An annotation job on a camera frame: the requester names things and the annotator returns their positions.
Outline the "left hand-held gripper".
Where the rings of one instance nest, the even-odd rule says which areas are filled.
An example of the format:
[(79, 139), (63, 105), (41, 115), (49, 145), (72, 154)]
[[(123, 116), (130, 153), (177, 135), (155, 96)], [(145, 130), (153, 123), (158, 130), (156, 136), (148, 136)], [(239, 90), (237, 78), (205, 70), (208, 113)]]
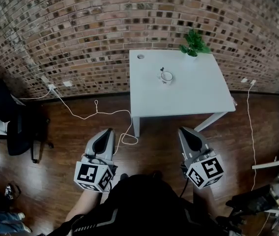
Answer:
[(81, 161), (76, 163), (74, 182), (84, 190), (103, 193), (113, 178), (115, 133), (111, 128), (93, 136), (86, 144)]

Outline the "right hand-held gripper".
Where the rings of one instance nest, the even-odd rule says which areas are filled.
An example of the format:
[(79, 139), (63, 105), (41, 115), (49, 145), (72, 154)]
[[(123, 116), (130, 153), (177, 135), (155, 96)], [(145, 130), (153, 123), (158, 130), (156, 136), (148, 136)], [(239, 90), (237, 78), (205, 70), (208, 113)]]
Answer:
[(221, 179), (224, 174), (221, 156), (214, 152), (202, 134), (188, 127), (180, 127), (178, 138), (183, 156), (180, 168), (185, 179), (198, 189)]

